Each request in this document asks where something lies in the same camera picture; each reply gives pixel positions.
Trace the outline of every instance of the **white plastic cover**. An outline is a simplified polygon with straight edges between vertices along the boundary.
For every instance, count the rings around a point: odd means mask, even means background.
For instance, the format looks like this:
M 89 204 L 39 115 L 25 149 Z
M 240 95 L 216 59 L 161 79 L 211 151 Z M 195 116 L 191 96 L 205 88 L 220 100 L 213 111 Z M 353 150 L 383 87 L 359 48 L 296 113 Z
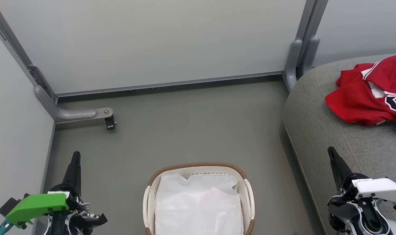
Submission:
M 221 174 L 163 175 L 156 194 L 156 235 L 242 235 L 237 183 Z

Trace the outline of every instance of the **black caster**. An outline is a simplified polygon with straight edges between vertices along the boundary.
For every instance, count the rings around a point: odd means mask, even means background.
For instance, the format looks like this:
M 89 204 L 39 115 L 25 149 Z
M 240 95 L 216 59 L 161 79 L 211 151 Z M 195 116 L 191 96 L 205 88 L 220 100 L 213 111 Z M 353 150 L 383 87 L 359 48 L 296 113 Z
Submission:
M 114 120 L 114 115 L 105 118 L 105 126 L 107 131 L 115 129 L 116 124 L 117 122 Z

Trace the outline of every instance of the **gray ottoman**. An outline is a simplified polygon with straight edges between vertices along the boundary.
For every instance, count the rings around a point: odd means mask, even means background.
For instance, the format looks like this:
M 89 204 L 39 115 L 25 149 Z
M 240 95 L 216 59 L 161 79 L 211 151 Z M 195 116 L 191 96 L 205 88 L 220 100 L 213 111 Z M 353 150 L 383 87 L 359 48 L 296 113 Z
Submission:
M 353 172 L 396 181 L 396 123 L 368 127 L 346 123 L 328 108 L 324 97 L 338 88 L 335 82 L 341 70 L 388 56 L 353 58 L 314 68 L 299 79 L 286 101 L 285 127 L 328 235 L 336 231 L 328 224 L 326 204 L 337 192 L 327 148 L 334 146 Z M 383 202 L 381 212 L 396 221 L 392 206 Z

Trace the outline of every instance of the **laundry basket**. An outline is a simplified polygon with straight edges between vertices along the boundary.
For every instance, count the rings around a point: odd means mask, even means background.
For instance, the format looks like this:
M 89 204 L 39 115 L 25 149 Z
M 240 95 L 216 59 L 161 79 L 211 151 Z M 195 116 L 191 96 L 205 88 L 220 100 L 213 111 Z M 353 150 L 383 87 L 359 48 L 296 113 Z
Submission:
M 144 192 L 143 220 L 147 235 L 155 235 L 156 193 L 163 174 L 180 174 L 186 179 L 198 174 L 226 174 L 238 181 L 237 192 L 240 194 L 243 213 L 244 235 L 250 235 L 254 226 L 254 197 L 249 181 L 243 171 L 228 163 L 193 163 L 165 167 L 156 172 L 150 179 Z

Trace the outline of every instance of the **red garment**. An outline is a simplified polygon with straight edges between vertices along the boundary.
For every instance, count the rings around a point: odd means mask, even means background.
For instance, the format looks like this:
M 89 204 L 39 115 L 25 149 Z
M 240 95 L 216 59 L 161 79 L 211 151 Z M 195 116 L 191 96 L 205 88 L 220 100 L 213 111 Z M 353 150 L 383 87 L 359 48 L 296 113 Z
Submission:
M 396 121 L 396 55 L 341 71 L 336 84 L 340 88 L 325 100 L 341 119 L 362 125 Z

